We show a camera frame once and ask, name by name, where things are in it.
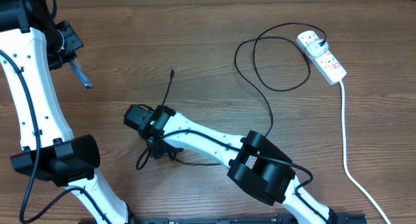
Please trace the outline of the blue Galaxy smartphone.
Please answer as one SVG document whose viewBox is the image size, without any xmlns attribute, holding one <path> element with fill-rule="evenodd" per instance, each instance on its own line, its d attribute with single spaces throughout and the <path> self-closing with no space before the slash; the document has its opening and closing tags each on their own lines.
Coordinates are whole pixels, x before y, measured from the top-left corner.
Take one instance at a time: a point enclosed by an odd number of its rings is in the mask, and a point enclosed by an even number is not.
<svg viewBox="0 0 416 224">
<path fill-rule="evenodd" d="M 69 64 L 85 88 L 94 88 L 94 83 L 76 58 L 70 60 Z"/>
</svg>

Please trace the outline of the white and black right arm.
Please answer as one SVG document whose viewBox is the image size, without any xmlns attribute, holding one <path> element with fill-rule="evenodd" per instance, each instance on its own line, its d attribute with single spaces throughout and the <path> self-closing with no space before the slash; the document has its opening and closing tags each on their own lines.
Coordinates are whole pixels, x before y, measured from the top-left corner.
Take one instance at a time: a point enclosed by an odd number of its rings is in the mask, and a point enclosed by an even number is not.
<svg viewBox="0 0 416 224">
<path fill-rule="evenodd" d="M 164 105 L 131 105 L 123 122 L 147 145 L 136 163 L 137 170 L 149 158 L 177 160 L 178 152 L 186 149 L 212 159 L 214 165 L 223 165 L 242 191 L 269 206 L 282 204 L 299 223 L 337 223 L 339 219 L 334 210 L 305 190 L 312 180 L 300 182 L 296 176 L 296 170 L 309 170 L 294 164 L 258 132 L 250 131 L 247 136 L 218 132 Z"/>
</svg>

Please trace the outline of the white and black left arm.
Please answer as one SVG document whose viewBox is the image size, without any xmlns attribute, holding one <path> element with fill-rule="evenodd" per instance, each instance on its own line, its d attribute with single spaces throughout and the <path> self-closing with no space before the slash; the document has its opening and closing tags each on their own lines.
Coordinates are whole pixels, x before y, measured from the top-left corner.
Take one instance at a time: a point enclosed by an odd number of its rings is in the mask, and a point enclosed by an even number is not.
<svg viewBox="0 0 416 224">
<path fill-rule="evenodd" d="M 135 223 L 105 180 L 93 136 L 75 137 L 60 108 L 51 71 L 69 64 L 86 88 L 93 83 L 77 61 L 82 41 L 67 21 L 55 22 L 46 0 L 1 0 L 1 66 L 19 120 L 22 152 L 12 167 L 31 182 L 51 181 L 72 193 L 96 223 Z"/>
</svg>

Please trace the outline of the white charger plug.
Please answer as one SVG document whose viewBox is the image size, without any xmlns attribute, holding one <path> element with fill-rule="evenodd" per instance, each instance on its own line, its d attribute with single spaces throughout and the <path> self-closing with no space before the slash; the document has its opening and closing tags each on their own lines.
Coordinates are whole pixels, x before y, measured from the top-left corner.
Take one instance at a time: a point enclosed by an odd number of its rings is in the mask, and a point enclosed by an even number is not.
<svg viewBox="0 0 416 224">
<path fill-rule="evenodd" d="M 310 58 L 320 57 L 329 49 L 329 45 L 325 40 L 319 39 L 307 44 L 306 51 Z"/>
</svg>

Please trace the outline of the white power strip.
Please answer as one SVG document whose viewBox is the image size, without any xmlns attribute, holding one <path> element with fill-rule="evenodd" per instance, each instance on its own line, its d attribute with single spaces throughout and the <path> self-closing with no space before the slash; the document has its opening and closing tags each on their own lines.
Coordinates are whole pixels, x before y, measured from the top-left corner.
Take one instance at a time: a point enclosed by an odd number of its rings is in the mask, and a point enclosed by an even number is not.
<svg viewBox="0 0 416 224">
<path fill-rule="evenodd" d="M 319 39 L 321 38 L 319 38 L 314 31 L 305 31 L 298 35 L 296 42 L 310 59 L 310 61 L 312 61 L 320 74 L 325 78 L 328 84 L 337 84 L 345 77 L 346 70 L 334 57 L 331 51 L 328 49 L 324 54 L 315 59 L 310 58 L 308 52 L 306 51 L 307 44 Z"/>
</svg>

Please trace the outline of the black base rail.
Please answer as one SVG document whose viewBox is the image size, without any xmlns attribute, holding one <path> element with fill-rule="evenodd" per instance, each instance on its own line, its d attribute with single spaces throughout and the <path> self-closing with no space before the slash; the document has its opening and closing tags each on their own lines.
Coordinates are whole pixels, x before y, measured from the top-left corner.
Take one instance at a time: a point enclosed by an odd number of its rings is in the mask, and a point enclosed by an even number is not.
<svg viewBox="0 0 416 224">
<path fill-rule="evenodd" d="M 338 214 L 337 224 L 367 224 L 365 214 Z M 222 218 L 222 219 L 171 219 L 150 218 L 138 219 L 139 224 L 297 224 L 297 220 L 291 214 L 278 214 L 273 217 L 251 218 Z"/>
</svg>

